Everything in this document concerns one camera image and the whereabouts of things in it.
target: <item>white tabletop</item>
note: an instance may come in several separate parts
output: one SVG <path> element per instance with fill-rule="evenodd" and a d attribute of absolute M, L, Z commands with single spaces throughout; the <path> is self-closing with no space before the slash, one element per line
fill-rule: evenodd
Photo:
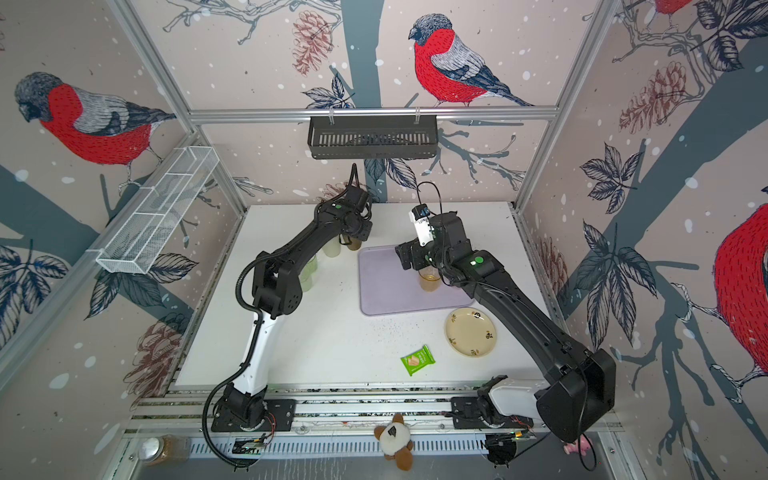
<path fill-rule="evenodd" d="M 363 247 L 396 245 L 415 238 L 408 212 L 415 204 L 374 204 L 373 229 Z M 456 210 L 476 250 L 487 250 L 504 264 L 512 279 L 547 312 L 515 221 L 504 202 L 444 204 Z M 314 205 L 254 205 L 224 267 L 176 381 L 176 389 L 210 388 L 237 370 L 248 346 L 253 314 L 239 305 L 234 285 L 256 255 L 274 251 L 312 220 Z M 270 388 L 476 385 L 496 375 L 541 379 L 533 359 L 515 337 L 484 307 L 496 326 L 495 348 L 480 358 L 462 356 L 445 338 L 445 318 L 452 309 L 365 316 L 359 307 L 357 254 L 342 247 L 336 258 L 318 252 L 313 287 L 296 311 L 282 320 L 276 354 L 269 370 Z M 251 273 L 243 297 L 252 302 Z M 408 375 L 400 357 L 428 345 L 436 364 Z"/>

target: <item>snack packet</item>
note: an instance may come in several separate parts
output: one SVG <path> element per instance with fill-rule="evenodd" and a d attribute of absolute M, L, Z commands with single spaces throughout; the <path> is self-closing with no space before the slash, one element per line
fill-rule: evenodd
<path fill-rule="evenodd" d="M 410 376 L 413 376 L 414 373 L 435 362 L 427 345 L 424 345 L 420 350 L 417 350 L 410 355 L 403 356 L 400 359 L 402 360 L 402 364 L 406 366 L 406 370 L 408 370 L 408 375 Z"/>

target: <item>beige plate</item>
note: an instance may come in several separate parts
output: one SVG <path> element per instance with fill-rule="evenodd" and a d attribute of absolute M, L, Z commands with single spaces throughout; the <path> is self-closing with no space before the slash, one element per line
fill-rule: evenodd
<path fill-rule="evenodd" d="M 462 355 L 483 356 L 496 345 L 496 328 L 487 313 L 460 308 L 445 319 L 445 337 Z"/>

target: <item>plush toy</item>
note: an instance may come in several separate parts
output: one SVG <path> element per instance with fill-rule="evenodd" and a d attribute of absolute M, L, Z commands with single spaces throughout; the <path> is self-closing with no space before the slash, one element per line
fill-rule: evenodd
<path fill-rule="evenodd" d="M 387 426 L 377 426 L 373 429 L 373 435 L 379 440 L 384 452 L 384 458 L 395 460 L 397 468 L 408 471 L 413 466 L 413 442 L 411 431 L 403 422 L 402 415 L 396 413 L 392 417 L 392 423 Z"/>

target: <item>black metal basket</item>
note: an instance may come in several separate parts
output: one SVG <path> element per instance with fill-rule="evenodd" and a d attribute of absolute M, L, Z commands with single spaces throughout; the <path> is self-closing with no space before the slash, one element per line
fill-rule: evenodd
<path fill-rule="evenodd" d="M 437 117 L 421 115 L 312 117 L 307 143 L 312 157 L 432 158 L 437 155 Z"/>

